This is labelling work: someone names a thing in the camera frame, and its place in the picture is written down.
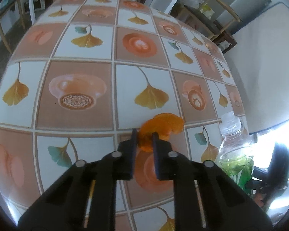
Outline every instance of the orange slice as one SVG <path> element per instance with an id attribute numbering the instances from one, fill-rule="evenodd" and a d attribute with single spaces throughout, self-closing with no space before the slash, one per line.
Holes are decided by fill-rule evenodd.
<path id="1" fill-rule="evenodd" d="M 184 127 L 184 121 L 180 116 L 172 113 L 161 113 L 154 116 L 153 119 L 163 119 L 167 122 L 167 125 L 171 128 L 174 134 L 181 133 Z"/>
<path id="2" fill-rule="evenodd" d="M 145 152 L 153 152 L 152 134 L 158 133 L 161 140 L 168 141 L 171 128 L 164 119 L 150 119 L 146 121 L 140 128 L 138 133 L 138 146 Z"/>

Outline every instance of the tile pattern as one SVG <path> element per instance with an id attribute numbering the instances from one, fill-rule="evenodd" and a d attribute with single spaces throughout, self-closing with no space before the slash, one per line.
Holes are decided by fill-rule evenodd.
<path id="1" fill-rule="evenodd" d="M 201 162 L 231 110 L 245 126 L 219 48 L 191 27 L 134 1 L 57 0 L 1 82 L 1 192 L 21 215 L 77 159 L 101 159 L 163 112 L 185 120 L 173 149 Z M 151 153 L 136 159 L 135 178 L 117 184 L 116 229 L 158 231 L 174 218 L 173 185 L 157 181 Z"/>

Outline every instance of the green liquid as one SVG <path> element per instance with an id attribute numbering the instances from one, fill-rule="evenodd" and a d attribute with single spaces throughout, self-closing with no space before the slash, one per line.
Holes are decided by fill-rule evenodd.
<path id="1" fill-rule="evenodd" d="M 253 157 L 243 156 L 236 160 L 220 160 L 219 164 L 220 168 L 232 178 L 245 193 L 250 196 L 252 195 L 251 190 L 245 188 L 245 183 L 252 178 L 251 174 L 254 168 Z"/>

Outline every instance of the plastic water bottle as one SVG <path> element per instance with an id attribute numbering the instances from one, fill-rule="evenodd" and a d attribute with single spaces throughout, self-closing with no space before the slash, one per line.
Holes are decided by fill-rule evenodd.
<path id="1" fill-rule="evenodd" d="M 252 178 L 254 162 L 252 156 L 252 141 L 239 117 L 233 112 L 221 117 L 219 125 L 223 142 L 220 146 L 217 164 L 232 178 L 241 189 L 251 196 L 251 190 L 245 189 L 245 183 Z"/>

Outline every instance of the bottle cap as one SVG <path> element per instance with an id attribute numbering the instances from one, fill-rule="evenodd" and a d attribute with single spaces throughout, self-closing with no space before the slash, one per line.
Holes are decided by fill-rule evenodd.
<path id="1" fill-rule="evenodd" d="M 242 125 L 239 117 L 235 117 L 233 111 L 228 112 L 221 116 L 222 123 L 219 125 L 219 129 L 223 136 L 238 132 Z"/>

